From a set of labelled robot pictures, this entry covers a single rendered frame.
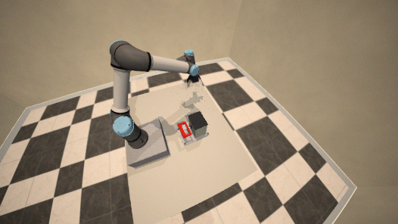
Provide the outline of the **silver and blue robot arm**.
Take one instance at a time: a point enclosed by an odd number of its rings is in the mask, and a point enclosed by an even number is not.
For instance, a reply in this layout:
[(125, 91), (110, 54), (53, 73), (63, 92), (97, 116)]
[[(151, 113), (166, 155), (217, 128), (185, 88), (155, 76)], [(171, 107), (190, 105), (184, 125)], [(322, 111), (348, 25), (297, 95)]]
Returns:
[(192, 50), (184, 51), (183, 56), (173, 60), (151, 55), (126, 41), (117, 40), (110, 45), (110, 54), (110, 65), (113, 68), (113, 105), (110, 109), (110, 117), (113, 120), (113, 130), (127, 140), (130, 147), (139, 149), (147, 143), (148, 134), (137, 127), (129, 114), (130, 72), (132, 70), (142, 72), (158, 70), (196, 76), (199, 68), (196, 66)]

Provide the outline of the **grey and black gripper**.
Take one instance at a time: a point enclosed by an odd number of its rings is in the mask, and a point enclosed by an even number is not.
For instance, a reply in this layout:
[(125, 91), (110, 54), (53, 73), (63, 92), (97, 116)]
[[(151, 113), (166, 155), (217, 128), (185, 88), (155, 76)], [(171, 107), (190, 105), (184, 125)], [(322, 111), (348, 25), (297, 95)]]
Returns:
[[(187, 88), (190, 86), (191, 81), (192, 81), (192, 83), (199, 82), (199, 81), (202, 82), (202, 80), (201, 80), (199, 75), (196, 75), (196, 76), (190, 76), (189, 75), (188, 78), (187, 78)], [(203, 82), (201, 84), (203, 84)]]

